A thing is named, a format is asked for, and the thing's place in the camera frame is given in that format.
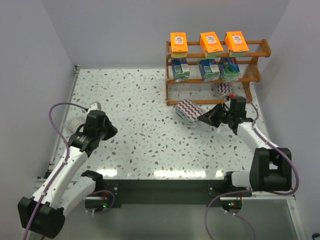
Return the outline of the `purple zigzag sponge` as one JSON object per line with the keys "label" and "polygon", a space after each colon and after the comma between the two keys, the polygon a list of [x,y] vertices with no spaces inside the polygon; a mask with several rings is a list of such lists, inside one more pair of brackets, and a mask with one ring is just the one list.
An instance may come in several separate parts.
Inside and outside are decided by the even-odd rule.
{"label": "purple zigzag sponge", "polygon": [[188,99],[179,101],[174,109],[176,114],[190,126],[195,126],[198,122],[198,117],[204,114],[204,111],[197,104]]}
{"label": "purple zigzag sponge", "polygon": [[230,82],[218,82],[216,84],[216,92],[222,96],[230,95],[233,93],[233,86]]}

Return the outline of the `clear sponge pack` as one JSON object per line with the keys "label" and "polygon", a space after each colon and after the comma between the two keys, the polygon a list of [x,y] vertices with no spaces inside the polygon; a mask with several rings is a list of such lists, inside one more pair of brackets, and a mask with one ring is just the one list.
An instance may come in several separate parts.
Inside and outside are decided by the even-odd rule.
{"label": "clear sponge pack", "polygon": [[81,125],[83,125],[86,122],[84,117],[76,117],[72,120],[70,120],[67,124],[67,129],[74,134],[78,127],[80,127]]}

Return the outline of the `blue green sponge pack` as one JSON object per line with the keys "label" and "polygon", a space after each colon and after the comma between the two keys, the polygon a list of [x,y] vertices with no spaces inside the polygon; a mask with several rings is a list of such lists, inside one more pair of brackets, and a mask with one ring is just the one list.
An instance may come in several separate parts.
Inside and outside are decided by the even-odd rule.
{"label": "blue green sponge pack", "polygon": [[198,68],[203,82],[211,82],[220,78],[219,65],[214,58],[200,58]]}
{"label": "blue green sponge pack", "polygon": [[171,61],[171,68],[175,82],[189,80],[190,69],[186,58],[174,58]]}
{"label": "blue green sponge pack", "polygon": [[224,82],[236,82],[240,69],[235,57],[222,57],[218,62],[220,77]]}

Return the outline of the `orange sponge box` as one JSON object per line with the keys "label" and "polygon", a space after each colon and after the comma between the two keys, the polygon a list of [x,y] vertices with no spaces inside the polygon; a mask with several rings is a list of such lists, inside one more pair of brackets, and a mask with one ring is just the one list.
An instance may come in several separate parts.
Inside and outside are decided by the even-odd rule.
{"label": "orange sponge box", "polygon": [[250,50],[241,31],[228,31],[224,38],[230,57],[243,57]]}
{"label": "orange sponge box", "polygon": [[199,44],[205,58],[214,58],[219,56],[224,48],[214,31],[203,32],[199,37]]}
{"label": "orange sponge box", "polygon": [[188,55],[187,35],[185,32],[170,33],[170,47],[172,58],[186,58]]}

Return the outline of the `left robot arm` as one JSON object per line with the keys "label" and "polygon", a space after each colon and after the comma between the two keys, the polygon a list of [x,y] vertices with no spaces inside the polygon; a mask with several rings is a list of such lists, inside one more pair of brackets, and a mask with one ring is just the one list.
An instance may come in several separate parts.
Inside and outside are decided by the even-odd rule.
{"label": "left robot arm", "polygon": [[79,168],[90,158],[101,141],[118,132],[101,110],[90,110],[83,128],[70,136],[64,155],[45,182],[30,198],[22,197],[17,209],[21,226],[49,239],[62,230],[66,217],[88,195],[106,191],[103,175],[92,170],[83,172],[78,181],[71,181]]}

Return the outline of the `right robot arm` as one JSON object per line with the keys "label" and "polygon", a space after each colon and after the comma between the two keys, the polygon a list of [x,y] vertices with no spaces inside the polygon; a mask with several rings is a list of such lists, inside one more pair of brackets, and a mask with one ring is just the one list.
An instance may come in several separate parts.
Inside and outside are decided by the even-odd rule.
{"label": "right robot arm", "polygon": [[257,119],[247,116],[247,103],[247,98],[236,95],[197,118],[215,128],[227,125],[253,152],[250,170],[229,171],[224,178],[235,189],[291,195],[297,190],[292,186],[292,175],[297,174],[292,153],[288,148],[274,144],[259,130]]}

